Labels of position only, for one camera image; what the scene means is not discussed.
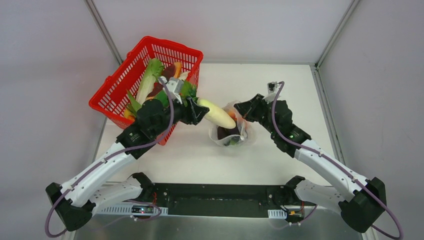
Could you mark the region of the clear dotted zip top bag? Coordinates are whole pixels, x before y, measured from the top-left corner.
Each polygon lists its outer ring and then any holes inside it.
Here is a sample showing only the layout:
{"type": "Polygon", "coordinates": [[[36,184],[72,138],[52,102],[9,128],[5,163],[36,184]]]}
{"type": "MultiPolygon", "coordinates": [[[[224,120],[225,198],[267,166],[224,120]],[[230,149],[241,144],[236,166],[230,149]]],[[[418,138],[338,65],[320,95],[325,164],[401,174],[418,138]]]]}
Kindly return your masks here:
{"type": "Polygon", "coordinates": [[[235,104],[238,103],[240,101],[235,100],[222,108],[236,123],[235,128],[227,129],[217,125],[212,125],[209,128],[208,136],[218,146],[238,147],[241,145],[252,145],[257,139],[256,132],[250,122],[246,121],[235,108],[235,104]]]}

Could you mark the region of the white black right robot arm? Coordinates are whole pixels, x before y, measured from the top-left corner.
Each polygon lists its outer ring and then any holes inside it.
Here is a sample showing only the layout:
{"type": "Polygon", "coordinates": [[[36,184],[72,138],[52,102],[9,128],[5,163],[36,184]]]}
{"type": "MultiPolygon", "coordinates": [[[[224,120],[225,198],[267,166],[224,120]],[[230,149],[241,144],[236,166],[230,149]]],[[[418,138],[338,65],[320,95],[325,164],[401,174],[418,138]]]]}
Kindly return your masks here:
{"type": "Polygon", "coordinates": [[[323,177],[329,187],[295,176],[284,190],[284,200],[290,205],[300,201],[314,203],[340,214],[353,230],[365,233],[385,211],[385,184],[377,177],[369,179],[354,172],[334,158],[325,159],[325,152],[309,134],[297,127],[293,113],[285,100],[275,107],[257,94],[249,101],[236,103],[235,109],[249,122],[258,122],[269,133],[279,150],[306,164],[323,177]]]}

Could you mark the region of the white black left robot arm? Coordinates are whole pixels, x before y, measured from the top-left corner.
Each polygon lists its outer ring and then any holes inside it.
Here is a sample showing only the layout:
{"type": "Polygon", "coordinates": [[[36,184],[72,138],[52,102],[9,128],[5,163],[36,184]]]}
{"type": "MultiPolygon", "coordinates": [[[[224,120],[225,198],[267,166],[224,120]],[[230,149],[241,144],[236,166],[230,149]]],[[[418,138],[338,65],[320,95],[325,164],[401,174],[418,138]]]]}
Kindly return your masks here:
{"type": "Polygon", "coordinates": [[[84,226],[100,204],[94,197],[95,192],[112,175],[149,151],[158,143],[157,137],[165,137],[173,124],[197,125],[209,111],[209,107],[201,105],[200,99],[190,96],[182,102],[171,100],[169,106],[158,99],[145,101],[135,121],[123,130],[107,153],[73,179],[62,184],[52,182],[45,188],[52,205],[45,230],[49,229],[53,213],[57,213],[69,232],[84,226]]]}

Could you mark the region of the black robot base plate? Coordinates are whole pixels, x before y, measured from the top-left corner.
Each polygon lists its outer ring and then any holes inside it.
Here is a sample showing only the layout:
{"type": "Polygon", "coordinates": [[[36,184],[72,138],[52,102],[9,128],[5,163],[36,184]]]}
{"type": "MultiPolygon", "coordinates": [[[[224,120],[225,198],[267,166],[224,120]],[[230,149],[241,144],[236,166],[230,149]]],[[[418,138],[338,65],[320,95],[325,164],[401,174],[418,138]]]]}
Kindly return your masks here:
{"type": "Polygon", "coordinates": [[[169,215],[201,217],[266,218],[269,210],[302,205],[282,185],[155,183],[134,200],[167,208],[169,215]]]}

